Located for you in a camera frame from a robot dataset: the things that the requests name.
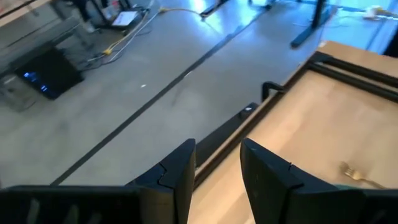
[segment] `gray floor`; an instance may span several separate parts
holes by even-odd
[[[163,1],[202,11],[212,1]],[[279,2],[190,73],[62,184],[121,185],[186,138],[200,141],[248,103],[265,80],[284,81],[318,46],[335,40],[379,52],[396,21],[363,21],[340,11],[299,49],[289,42],[309,23],[313,5]],[[3,186],[49,184],[194,61],[259,11],[244,0],[226,3],[204,23],[169,12],[135,39],[117,62],[90,71],[56,101],[23,113],[0,106]]]

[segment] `black table frame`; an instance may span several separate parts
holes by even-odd
[[[325,3],[327,0],[318,0],[317,6],[315,7],[315,12],[311,25],[308,26],[301,34],[299,34],[293,41],[291,41],[290,46],[292,48],[299,47],[304,43],[319,27],[325,24],[325,22],[331,17],[331,10],[325,9]]]
[[[332,67],[351,72],[371,81],[383,83],[387,86],[397,89],[397,91],[381,87],[377,84],[367,82],[346,73],[342,73],[338,70],[327,67],[326,65],[331,65]],[[333,56],[325,53],[315,52],[284,85],[279,85],[273,82],[263,83],[262,100],[267,100],[267,103],[265,105],[260,105],[257,109],[258,111],[256,110],[252,112],[253,117],[250,117],[250,120],[247,122],[247,124],[240,128],[239,132],[234,134],[232,139],[225,144],[225,146],[217,155],[215,155],[214,159],[210,161],[209,165],[204,167],[203,170],[195,176],[195,188],[197,188],[218,167],[218,165],[220,165],[224,159],[227,158],[227,156],[236,148],[236,146],[238,146],[241,141],[246,138],[246,136],[259,124],[259,122],[261,122],[264,117],[267,116],[274,106],[278,104],[281,99],[283,99],[286,93],[289,92],[289,90],[291,90],[309,70],[398,103],[398,78],[334,58]],[[276,94],[270,96],[271,90],[275,90]]]
[[[210,14],[212,14],[213,12],[215,12],[219,7],[221,7],[224,3],[228,2],[228,1],[229,1],[229,0],[221,0],[220,2],[218,2],[218,3],[216,3],[216,4],[214,4],[214,5],[210,6],[210,7],[208,7],[208,8],[205,9],[203,12],[201,12],[201,13],[200,13],[200,16],[202,16],[202,17],[207,17],[207,16],[209,16]],[[266,10],[270,10],[270,9],[273,7],[273,5],[274,5],[274,3],[275,3],[276,1],[277,1],[277,0],[267,0],[266,5],[265,5],[265,6],[262,6],[262,7],[264,7]],[[250,5],[253,4],[252,0],[248,0],[248,3],[249,3]]]

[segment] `fork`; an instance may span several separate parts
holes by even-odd
[[[342,173],[344,173],[344,175],[347,175],[348,177],[350,177],[353,180],[365,182],[365,183],[370,184],[373,187],[376,187],[379,189],[387,189],[387,187],[385,187],[373,180],[366,179],[365,176],[362,173],[360,173],[360,171],[350,167],[346,162],[341,163],[340,170],[342,171]]]

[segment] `wooden tabletop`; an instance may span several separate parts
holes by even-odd
[[[49,2],[49,1],[51,1],[51,0],[36,0],[36,1],[32,2],[32,4],[30,4],[30,6],[32,7],[32,9],[36,9],[36,8],[44,5],[45,3]],[[9,6],[8,7],[9,9],[6,9],[1,14],[6,13],[8,10],[14,9],[14,8],[20,6],[23,3],[24,3],[23,1],[14,1],[14,5],[15,6]],[[23,8],[15,11],[15,12],[13,12],[12,14],[6,16],[6,17],[1,18],[0,19],[0,27],[6,25],[6,24],[18,19],[18,18],[20,18],[21,16],[27,14],[28,12],[30,12],[29,8],[28,7],[23,7]]]
[[[398,77],[394,58],[334,42],[318,51]],[[227,141],[266,104],[267,100]],[[248,138],[331,184],[371,188],[340,172],[341,162],[347,162],[367,178],[398,188],[394,175],[398,170],[397,114],[394,102],[308,71]],[[189,223],[254,223],[241,176],[239,146],[194,192]]]

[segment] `yellow cable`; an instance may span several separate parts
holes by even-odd
[[[126,38],[128,38],[132,33],[134,33],[134,32],[142,25],[142,23],[144,22],[145,18],[148,16],[148,14],[149,14],[149,13],[146,12],[146,13],[144,14],[144,16],[142,17],[141,21],[135,26],[135,28],[134,28],[133,30],[131,30],[131,31],[130,31],[127,35],[125,35],[123,38],[121,38],[121,39],[119,39],[119,40],[113,42],[107,49],[105,49],[105,50],[103,51],[103,53],[104,53],[105,55],[110,55],[110,54],[112,53],[113,49],[114,49],[117,45],[119,45],[122,41],[124,41]]]
[[[376,8],[376,12],[377,12],[377,14],[385,14],[387,16],[398,17],[398,14],[393,13],[393,12],[389,12],[389,11],[383,9],[380,6],[378,8]]]
[[[219,4],[221,2],[221,0],[217,0],[217,2],[216,2],[216,6]],[[206,18],[206,17],[208,17],[208,16],[210,16],[214,11],[216,11],[218,9],[218,7],[214,7],[207,15],[202,15],[202,14],[200,14],[199,12],[196,12],[196,11],[194,11],[194,10],[191,10],[191,9],[184,9],[184,8],[165,8],[165,7],[161,7],[160,9],[159,9],[159,12],[160,13],[165,13],[165,12],[170,12],[170,11],[186,11],[186,12],[192,12],[192,13],[195,13],[195,14],[198,14],[200,17],[202,17],[202,18]]]
[[[218,5],[220,2],[221,2],[221,0],[217,0],[216,5]],[[201,15],[199,12],[196,12],[196,11],[194,11],[194,10],[191,10],[191,9],[184,9],[184,8],[165,8],[165,7],[160,7],[159,12],[160,12],[160,13],[165,13],[165,12],[170,12],[170,11],[187,11],[187,12],[192,12],[192,13],[198,14],[198,15],[201,16],[202,18],[206,18],[206,17],[210,16],[210,15],[211,15],[215,10],[217,10],[217,9],[218,9],[218,7],[214,7],[214,8],[207,14],[207,16],[203,16],[203,15]],[[122,41],[124,41],[127,37],[129,37],[132,33],[134,33],[134,32],[142,25],[142,23],[144,22],[145,18],[148,16],[148,14],[149,14],[149,13],[146,12],[145,15],[144,15],[144,17],[141,19],[140,23],[138,23],[138,25],[136,25],[135,28],[134,28],[132,31],[130,31],[130,32],[129,32],[127,35],[125,35],[123,38],[121,38],[121,39],[119,39],[119,40],[113,42],[107,49],[105,49],[105,50],[103,51],[103,53],[104,53],[105,55],[110,55],[110,54],[112,53],[113,49],[114,49],[117,45],[119,45]]]

